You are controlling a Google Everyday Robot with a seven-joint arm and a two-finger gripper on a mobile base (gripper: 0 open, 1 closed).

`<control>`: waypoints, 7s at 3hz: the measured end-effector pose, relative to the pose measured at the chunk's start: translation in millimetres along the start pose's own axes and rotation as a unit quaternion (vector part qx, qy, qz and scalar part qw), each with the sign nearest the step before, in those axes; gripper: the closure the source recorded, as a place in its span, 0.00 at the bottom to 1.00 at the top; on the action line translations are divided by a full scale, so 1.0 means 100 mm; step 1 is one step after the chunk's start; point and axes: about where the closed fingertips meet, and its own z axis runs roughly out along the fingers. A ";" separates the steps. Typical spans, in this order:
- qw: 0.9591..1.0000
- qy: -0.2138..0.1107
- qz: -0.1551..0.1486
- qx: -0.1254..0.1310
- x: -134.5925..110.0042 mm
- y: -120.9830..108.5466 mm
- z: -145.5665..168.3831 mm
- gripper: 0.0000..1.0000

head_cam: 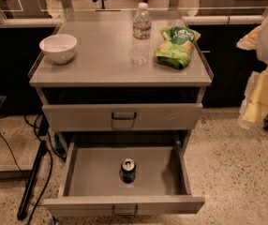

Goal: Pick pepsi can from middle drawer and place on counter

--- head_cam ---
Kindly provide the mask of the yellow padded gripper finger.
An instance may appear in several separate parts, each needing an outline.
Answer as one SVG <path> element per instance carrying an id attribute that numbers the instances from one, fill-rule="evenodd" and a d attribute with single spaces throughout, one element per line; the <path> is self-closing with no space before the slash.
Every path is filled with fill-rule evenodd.
<path id="1" fill-rule="evenodd" d="M 263 72 L 253 71 L 247 81 L 245 99 L 238 117 L 241 128 L 254 128 L 268 115 L 268 67 Z"/>
<path id="2" fill-rule="evenodd" d="M 258 34 L 261 30 L 260 26 L 255 27 L 252 31 L 250 31 L 247 35 L 240 38 L 237 42 L 236 46 L 239 49 L 250 51 L 257 49 L 257 41 L 258 41 Z"/>

